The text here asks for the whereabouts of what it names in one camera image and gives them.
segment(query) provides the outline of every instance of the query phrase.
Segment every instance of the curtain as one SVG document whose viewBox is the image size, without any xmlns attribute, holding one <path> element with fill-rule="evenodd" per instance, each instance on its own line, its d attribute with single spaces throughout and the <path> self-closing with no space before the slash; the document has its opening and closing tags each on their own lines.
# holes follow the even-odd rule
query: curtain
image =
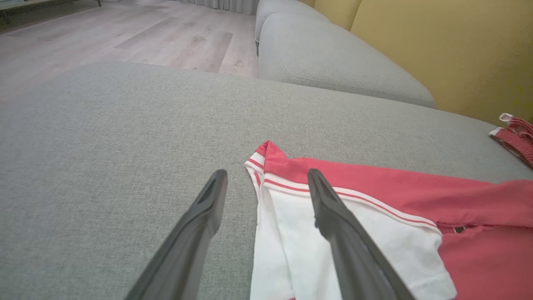
<svg viewBox="0 0 533 300">
<path fill-rule="evenodd" d="M 217 10 L 255 14 L 259 0 L 180 0 L 180 2 L 194 3 Z"/>
</svg>

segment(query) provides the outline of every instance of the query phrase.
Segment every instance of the gray fabric surface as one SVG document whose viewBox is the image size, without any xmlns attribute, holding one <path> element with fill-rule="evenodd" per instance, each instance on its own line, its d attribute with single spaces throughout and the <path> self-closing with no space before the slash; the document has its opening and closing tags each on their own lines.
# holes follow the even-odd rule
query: gray fabric surface
<svg viewBox="0 0 533 300">
<path fill-rule="evenodd" d="M 434 107 L 418 80 L 363 40 L 293 14 L 275 13 L 263 24 L 259 78 Z"/>
<path fill-rule="evenodd" d="M 259 0 L 179 0 L 180 2 L 193 3 L 212 7 L 217 10 L 227 10 L 238 13 L 255 14 Z"/>
<path fill-rule="evenodd" d="M 273 13 L 282 12 L 301 15 L 315 22 L 317 20 L 328 22 L 328 18 L 319 13 L 309 5 L 297 0 L 261 0 L 257 6 L 257 16 L 255 17 L 255 41 L 259 42 L 263 23 Z"/>
<path fill-rule="evenodd" d="M 2 299 L 121 299 L 211 173 L 228 171 L 199 299 L 245 299 L 256 197 L 244 162 L 288 157 L 490 182 L 533 179 L 493 125 L 422 106 L 100 63 L 0 104 Z"/>
</svg>

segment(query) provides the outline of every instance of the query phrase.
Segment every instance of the gray sofa seat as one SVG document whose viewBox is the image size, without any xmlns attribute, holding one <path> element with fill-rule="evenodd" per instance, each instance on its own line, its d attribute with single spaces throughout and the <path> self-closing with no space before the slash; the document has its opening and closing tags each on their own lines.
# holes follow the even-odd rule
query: gray sofa seat
<svg viewBox="0 0 533 300">
<path fill-rule="evenodd" d="M 255 42 L 259 43 L 261 28 L 266 19 L 273 13 L 284 12 L 298 14 L 307 18 L 329 22 L 323 14 L 309 5 L 297 0 L 261 0 L 257 5 L 255 18 Z"/>
<path fill-rule="evenodd" d="M 434 107 L 429 91 L 345 29 L 275 13 L 263 25 L 259 78 Z"/>
<path fill-rule="evenodd" d="M 499 183 L 533 172 L 469 117 L 308 86 L 99 63 L 0 104 L 0 294 L 123 299 L 213 171 L 222 224 L 198 299 L 248 299 L 266 140 L 313 157 Z"/>
</svg>

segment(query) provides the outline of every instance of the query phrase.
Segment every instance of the folded garment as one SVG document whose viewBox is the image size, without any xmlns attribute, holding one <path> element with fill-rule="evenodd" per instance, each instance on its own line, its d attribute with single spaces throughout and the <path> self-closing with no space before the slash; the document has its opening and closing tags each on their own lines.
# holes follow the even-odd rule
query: folded garment
<svg viewBox="0 0 533 300">
<path fill-rule="evenodd" d="M 533 181 L 496 185 L 288 159 L 272 142 L 245 166 L 259 200 L 251 299 L 341 299 L 329 243 L 314 226 L 311 168 L 324 174 L 415 298 L 533 298 Z"/>
<path fill-rule="evenodd" d="M 507 128 L 497 127 L 489 136 L 533 168 L 533 125 L 508 113 L 499 119 Z"/>
</svg>

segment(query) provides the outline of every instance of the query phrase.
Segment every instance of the floor plank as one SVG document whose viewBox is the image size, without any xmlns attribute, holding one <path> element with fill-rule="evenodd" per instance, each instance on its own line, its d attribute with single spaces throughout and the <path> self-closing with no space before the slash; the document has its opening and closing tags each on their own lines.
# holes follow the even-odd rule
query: floor plank
<svg viewBox="0 0 533 300">
<path fill-rule="evenodd" d="M 30 23 L 0 31 L 0 102 L 98 61 L 257 77 L 253 15 L 166 0 L 94 4 L 29 12 L 41 21 L 26 16 Z"/>
</svg>

